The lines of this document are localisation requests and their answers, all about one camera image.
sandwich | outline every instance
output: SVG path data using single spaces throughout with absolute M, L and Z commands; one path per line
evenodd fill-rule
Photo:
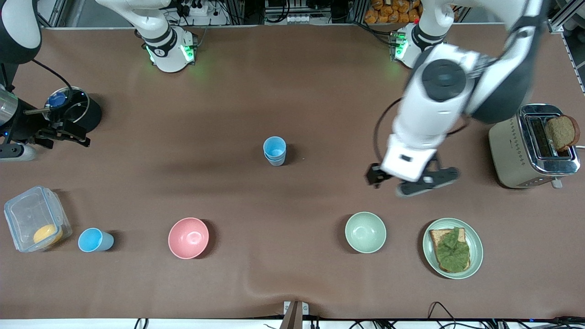
M 577 121 L 568 115 L 546 121 L 546 135 L 558 152 L 564 152 L 579 141 L 581 132 Z
M 429 233 L 442 270 L 460 273 L 469 268 L 471 261 L 464 228 L 432 229 Z

toaster slot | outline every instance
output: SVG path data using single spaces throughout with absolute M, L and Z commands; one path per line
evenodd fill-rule
M 571 158 L 568 150 L 562 152 L 555 150 L 546 134 L 546 121 L 552 118 L 550 116 L 533 116 L 528 118 L 528 125 L 532 131 L 532 140 L 535 143 L 538 157 L 542 159 Z
M 553 148 L 546 135 L 543 120 L 539 117 L 528 118 L 528 125 L 532 131 L 532 138 L 538 152 L 538 157 L 553 157 Z

yellow fruit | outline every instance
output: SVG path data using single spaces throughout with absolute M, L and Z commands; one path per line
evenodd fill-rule
M 57 228 L 55 227 L 55 225 L 53 225 L 53 224 L 45 225 L 45 226 L 39 228 L 35 232 L 35 235 L 33 236 L 33 241 L 37 244 L 37 243 L 41 242 L 42 240 L 55 234 L 56 231 L 57 231 Z M 63 230 L 61 230 L 61 231 L 59 231 L 59 233 L 57 233 L 57 236 L 55 237 L 55 239 L 51 243 L 54 243 L 54 242 L 61 240 L 62 236 L 63 236 Z

table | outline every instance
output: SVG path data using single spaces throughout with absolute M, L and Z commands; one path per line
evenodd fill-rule
M 496 56 L 504 38 L 500 25 L 461 25 L 448 41 Z M 585 174 L 562 190 L 503 189 L 489 127 L 474 122 L 439 149 L 462 172 L 455 184 L 409 199 L 395 196 L 397 181 L 366 185 L 373 126 L 409 71 L 365 31 L 210 29 L 197 64 L 175 74 L 151 66 L 141 42 L 131 30 L 44 31 L 37 58 L 94 94 L 105 115 L 89 148 L 59 142 L 34 162 L 0 164 L 2 203 L 48 187 L 74 230 L 26 254 L 0 224 L 2 318 L 257 317 L 292 299 L 329 318 L 421 318 L 435 300 L 460 318 L 584 314 Z M 15 85 L 39 106 L 61 82 L 29 63 Z M 583 100 L 561 37 L 545 35 L 531 101 L 585 122 Z M 262 155 L 271 135 L 290 144 L 286 166 Z M 374 254 L 343 237 L 358 211 L 387 226 Z M 167 246 L 184 217 L 205 220 L 213 237 L 189 261 Z M 482 238 L 484 262 L 469 279 L 443 279 L 421 256 L 421 232 L 441 217 Z M 88 227 L 113 231 L 114 250 L 79 251 Z

clear plastic container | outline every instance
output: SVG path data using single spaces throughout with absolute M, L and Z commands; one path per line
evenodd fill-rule
M 18 251 L 45 250 L 71 235 L 71 225 L 59 197 L 42 186 L 35 186 L 4 205 L 4 216 Z

